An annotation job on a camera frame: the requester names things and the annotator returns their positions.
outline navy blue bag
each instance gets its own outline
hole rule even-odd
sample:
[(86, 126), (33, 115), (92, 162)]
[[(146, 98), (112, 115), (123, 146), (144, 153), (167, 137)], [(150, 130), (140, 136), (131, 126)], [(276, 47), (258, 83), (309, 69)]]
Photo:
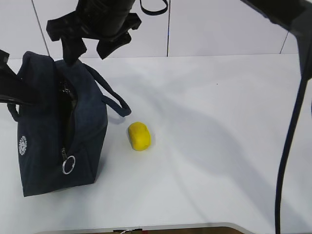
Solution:
[[(26, 52), (18, 77), (40, 93), (34, 106), (8, 109), (18, 122), (19, 169), (24, 196), (94, 183), (107, 129), (106, 105), (131, 113), (93, 68), (77, 61)], [(120, 105), (102, 94), (99, 83)]]

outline metal key ring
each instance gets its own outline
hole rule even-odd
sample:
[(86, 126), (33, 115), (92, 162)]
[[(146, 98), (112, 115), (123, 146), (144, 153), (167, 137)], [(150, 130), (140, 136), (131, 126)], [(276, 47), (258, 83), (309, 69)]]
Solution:
[[(67, 161), (68, 161), (70, 158), (72, 158), (72, 159), (74, 160), (74, 162), (73, 162), (73, 164), (72, 164), (72, 168), (70, 169), (70, 171), (69, 171), (69, 172), (66, 172), (66, 171), (65, 171), (65, 165), (66, 165)], [(70, 174), (70, 173), (73, 171), (74, 167), (75, 167), (75, 163), (76, 163), (76, 158), (75, 158), (74, 156), (69, 156), (69, 157), (63, 162), (63, 165), (62, 165), (63, 174), (64, 174), (64, 175)]]

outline white table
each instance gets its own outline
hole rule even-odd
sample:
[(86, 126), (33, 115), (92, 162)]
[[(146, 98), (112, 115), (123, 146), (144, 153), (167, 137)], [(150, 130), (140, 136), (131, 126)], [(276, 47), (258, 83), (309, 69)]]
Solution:
[[(209, 226), (274, 233), (277, 169), (300, 81), (297, 55), (83, 62), (133, 113), (120, 119), (109, 110), (95, 184), (24, 198), (17, 124), (2, 104), (1, 233)], [(9, 61), (15, 71), (20, 64)], [(312, 232), (311, 99), (309, 84), (285, 176), (285, 234)], [(135, 121), (153, 134), (145, 152), (132, 150), (126, 135)]]

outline white wall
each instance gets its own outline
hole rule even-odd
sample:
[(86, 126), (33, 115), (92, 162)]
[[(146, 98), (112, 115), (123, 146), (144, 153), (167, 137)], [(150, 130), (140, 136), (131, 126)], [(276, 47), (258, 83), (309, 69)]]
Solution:
[(171, 0), (170, 56), (278, 54), (287, 31), (240, 0)]
[(0, 49), (11, 59), (27, 50), (47, 54), (31, 0), (0, 0)]
[(285, 45), (282, 50), (283, 54), (294, 54), (298, 53), (298, 44), (297, 40), (293, 34), (289, 33), (285, 41)]
[[(44, 38), (51, 56), (62, 57), (60, 41), (52, 42), (45, 27), (50, 19), (73, 11), (78, 0), (34, 0)], [(163, 8), (162, 0), (143, 0), (151, 10)], [(169, 14), (147, 16), (139, 0), (132, 12), (143, 23), (130, 30), (132, 42), (111, 57), (164, 57), (167, 55)], [(169, 56), (278, 54), (287, 32), (269, 22), (240, 0), (171, 0)], [(0, 0), (0, 49), (21, 58), (31, 50), (47, 54), (31, 0)], [(86, 39), (85, 58), (98, 58), (98, 41)], [(289, 34), (282, 53), (297, 53)]]

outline zipper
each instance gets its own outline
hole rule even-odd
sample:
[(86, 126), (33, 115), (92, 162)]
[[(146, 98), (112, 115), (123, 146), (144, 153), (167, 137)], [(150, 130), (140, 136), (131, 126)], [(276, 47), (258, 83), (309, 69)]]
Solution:
[(67, 153), (72, 144), (74, 132), (75, 132), (74, 111), (77, 105), (77, 95), (75, 93), (75, 89), (73, 88), (72, 84), (61, 74), (60, 74), (60, 80), (58, 84), (58, 91), (59, 91), (59, 110), (60, 110), (59, 114), (60, 114), (61, 129), (62, 129), (61, 155), (62, 155), (63, 167), (64, 167), (68, 159)]
[[(73, 171), (73, 169), (75, 167), (76, 158), (73, 155), (67, 157), (65, 148), (62, 148), (62, 156), (63, 156), (62, 172), (63, 172), (64, 175), (69, 175)], [(69, 160), (72, 160), (72, 164), (70, 165), (69, 170), (68, 170), (68, 169), (66, 169), (66, 163)]]

